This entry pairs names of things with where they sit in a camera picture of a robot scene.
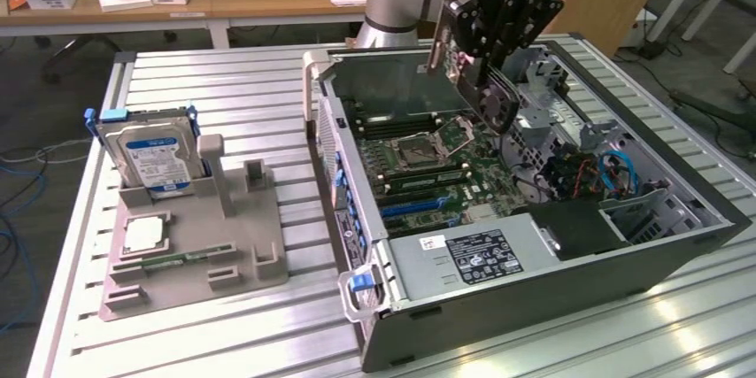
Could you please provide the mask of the silver perforated drive cage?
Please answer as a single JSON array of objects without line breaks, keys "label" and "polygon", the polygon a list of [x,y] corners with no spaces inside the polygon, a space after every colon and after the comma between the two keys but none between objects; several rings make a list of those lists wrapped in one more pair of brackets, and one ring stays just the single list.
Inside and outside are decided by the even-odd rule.
[{"label": "silver perforated drive cage", "polygon": [[542,84],[520,84],[520,109],[505,134],[513,154],[509,162],[540,171],[554,151],[565,145],[581,148],[585,120],[565,100]]}]

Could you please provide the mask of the installed dark RAM stick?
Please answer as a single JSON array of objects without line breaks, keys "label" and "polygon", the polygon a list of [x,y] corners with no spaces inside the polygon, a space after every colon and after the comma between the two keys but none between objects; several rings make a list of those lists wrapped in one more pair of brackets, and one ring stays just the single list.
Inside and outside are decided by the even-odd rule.
[{"label": "installed dark RAM stick", "polygon": [[470,172],[465,169],[425,174],[398,175],[385,179],[382,188],[388,193],[398,193],[418,189],[448,187],[465,183],[469,178]]}]

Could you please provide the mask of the blue expansion slot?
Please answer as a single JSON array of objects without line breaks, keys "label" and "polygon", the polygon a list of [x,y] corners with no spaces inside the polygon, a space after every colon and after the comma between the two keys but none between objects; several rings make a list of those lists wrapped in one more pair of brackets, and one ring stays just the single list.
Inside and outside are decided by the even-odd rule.
[{"label": "blue expansion slot", "polygon": [[421,202],[412,202],[408,204],[386,206],[380,210],[380,216],[382,218],[389,218],[417,212],[438,210],[446,204],[446,201],[448,201],[446,197],[436,197],[432,198],[430,200]]}]

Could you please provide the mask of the black graphics card silver bracket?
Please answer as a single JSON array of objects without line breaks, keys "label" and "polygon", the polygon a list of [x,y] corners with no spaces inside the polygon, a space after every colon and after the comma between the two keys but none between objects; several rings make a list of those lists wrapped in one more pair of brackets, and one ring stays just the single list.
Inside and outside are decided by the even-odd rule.
[{"label": "black graphics card silver bracket", "polygon": [[[454,86],[450,82],[466,105],[497,135],[508,131],[520,108],[516,87],[501,75],[501,66],[512,51],[513,47],[497,43],[493,58],[501,60],[496,67],[500,86]],[[428,73],[440,73],[450,81],[442,72],[442,3],[428,57]]]}]

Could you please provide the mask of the hard disk in blue caddy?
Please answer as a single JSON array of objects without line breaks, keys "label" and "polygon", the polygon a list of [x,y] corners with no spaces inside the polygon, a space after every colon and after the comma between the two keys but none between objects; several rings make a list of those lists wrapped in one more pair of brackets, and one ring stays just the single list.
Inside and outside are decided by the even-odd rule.
[{"label": "hard disk in blue caddy", "polygon": [[150,198],[176,197],[208,175],[197,152],[197,111],[180,106],[152,111],[125,108],[84,111],[84,124],[105,148],[129,189],[144,188]]}]

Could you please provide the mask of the black office chair base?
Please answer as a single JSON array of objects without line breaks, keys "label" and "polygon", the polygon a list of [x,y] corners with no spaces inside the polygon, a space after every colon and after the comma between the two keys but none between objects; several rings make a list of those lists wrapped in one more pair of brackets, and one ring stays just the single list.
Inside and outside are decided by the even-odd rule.
[{"label": "black office chair base", "polygon": [[89,34],[76,36],[66,45],[57,50],[52,57],[45,61],[40,68],[40,78],[44,83],[60,83],[60,75],[54,72],[57,64],[66,58],[72,57],[85,46],[93,42],[104,45],[112,53],[121,52],[120,46],[102,34]]}]

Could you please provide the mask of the green motherboard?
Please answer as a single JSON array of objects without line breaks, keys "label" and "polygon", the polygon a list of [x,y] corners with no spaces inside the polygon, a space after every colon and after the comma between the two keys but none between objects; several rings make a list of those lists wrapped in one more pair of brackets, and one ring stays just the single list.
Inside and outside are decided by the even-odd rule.
[{"label": "green motherboard", "polygon": [[[433,141],[433,132],[457,116],[464,116],[470,121],[474,139],[445,158],[449,160],[445,166],[400,171],[396,168],[390,141],[414,135],[428,135]],[[386,206],[421,202],[436,197],[448,198],[446,204],[438,210],[389,218],[380,216],[390,238],[502,218],[533,200],[517,188],[510,168],[502,162],[498,149],[493,147],[490,133],[466,113],[360,126],[356,131],[356,145],[378,213]],[[398,193],[388,193],[382,188],[385,179],[393,176],[461,169],[470,172],[465,183]]]}]

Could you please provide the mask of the silver disk bay bracket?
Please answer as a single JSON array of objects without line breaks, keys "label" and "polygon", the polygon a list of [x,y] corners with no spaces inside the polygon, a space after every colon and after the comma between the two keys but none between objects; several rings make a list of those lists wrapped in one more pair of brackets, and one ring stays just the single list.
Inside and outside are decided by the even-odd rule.
[{"label": "silver disk bay bracket", "polygon": [[630,244],[646,243],[705,227],[682,199],[668,189],[654,189],[626,200],[606,199],[600,206],[614,229]]}]

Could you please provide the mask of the black plastic air shroud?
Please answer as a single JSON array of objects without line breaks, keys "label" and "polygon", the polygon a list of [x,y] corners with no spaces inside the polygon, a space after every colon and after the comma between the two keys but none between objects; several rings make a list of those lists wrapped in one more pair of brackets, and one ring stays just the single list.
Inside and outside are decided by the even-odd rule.
[{"label": "black plastic air shroud", "polygon": [[556,256],[561,260],[581,258],[629,246],[598,208],[598,203],[570,200],[525,207],[533,221],[548,231],[558,245]]}]

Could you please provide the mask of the metal socket cover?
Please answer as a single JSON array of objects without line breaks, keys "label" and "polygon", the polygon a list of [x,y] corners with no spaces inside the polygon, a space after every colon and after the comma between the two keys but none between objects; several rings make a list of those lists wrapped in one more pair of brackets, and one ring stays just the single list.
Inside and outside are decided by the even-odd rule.
[{"label": "metal socket cover", "polygon": [[432,137],[440,155],[448,158],[474,139],[470,121],[457,116],[433,132]]}]

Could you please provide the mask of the grey plastic parts rack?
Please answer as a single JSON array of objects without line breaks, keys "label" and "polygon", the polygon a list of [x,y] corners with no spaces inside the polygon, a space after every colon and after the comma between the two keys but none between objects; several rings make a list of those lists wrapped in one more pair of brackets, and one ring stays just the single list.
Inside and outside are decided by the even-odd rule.
[{"label": "grey plastic parts rack", "polygon": [[[286,283],[289,279],[282,225],[272,169],[261,159],[224,170],[221,135],[197,141],[210,174],[196,179],[190,192],[152,200],[144,189],[121,189],[98,317],[104,321],[228,297]],[[134,219],[162,219],[161,241],[153,249],[124,248]],[[170,255],[208,252],[205,262],[148,271],[141,262]]]}]

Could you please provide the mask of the grey power supply unit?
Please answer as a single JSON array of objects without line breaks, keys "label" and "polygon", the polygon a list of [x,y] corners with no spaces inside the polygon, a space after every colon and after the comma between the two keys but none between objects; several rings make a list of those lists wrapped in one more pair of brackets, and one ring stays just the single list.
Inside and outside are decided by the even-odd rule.
[{"label": "grey power supply unit", "polygon": [[561,263],[561,244],[528,213],[404,236],[388,247],[413,302],[502,285]]}]

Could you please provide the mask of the silver CPU chip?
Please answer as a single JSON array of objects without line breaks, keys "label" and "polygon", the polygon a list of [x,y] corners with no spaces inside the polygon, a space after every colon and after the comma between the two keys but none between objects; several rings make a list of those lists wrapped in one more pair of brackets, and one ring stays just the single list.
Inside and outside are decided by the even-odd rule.
[{"label": "silver CPU chip", "polygon": [[148,217],[134,219],[126,226],[124,248],[129,252],[153,249],[161,241],[162,219]]}]

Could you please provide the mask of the CPU socket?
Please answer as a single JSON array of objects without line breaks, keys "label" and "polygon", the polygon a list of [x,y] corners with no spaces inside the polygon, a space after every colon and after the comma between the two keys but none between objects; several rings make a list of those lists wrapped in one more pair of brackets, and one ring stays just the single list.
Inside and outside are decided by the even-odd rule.
[{"label": "CPU socket", "polygon": [[449,163],[449,160],[438,153],[434,142],[428,135],[393,139],[390,147],[396,157],[396,168],[400,171],[445,166]]}]

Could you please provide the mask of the open black PC case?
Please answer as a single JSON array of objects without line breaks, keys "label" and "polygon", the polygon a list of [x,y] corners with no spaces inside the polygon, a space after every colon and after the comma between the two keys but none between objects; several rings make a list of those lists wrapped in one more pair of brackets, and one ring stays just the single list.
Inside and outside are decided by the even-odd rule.
[{"label": "open black PC case", "polygon": [[[364,371],[397,370],[468,343],[648,293],[690,260],[714,251],[749,226],[736,204],[701,174],[716,161],[592,46],[542,41],[505,60],[516,87],[542,84],[585,120],[582,145],[554,151],[540,171],[509,162],[505,133],[488,129],[440,73],[428,73],[425,47],[324,48],[304,56],[305,117],[317,189],[336,254],[337,294],[357,337]],[[502,162],[532,204],[626,200],[654,189],[677,195],[704,228],[600,254],[561,260],[502,285],[413,302],[390,265],[388,236],[356,145],[360,126],[469,114],[493,137]],[[352,293],[346,279],[370,274],[372,290]]]}]

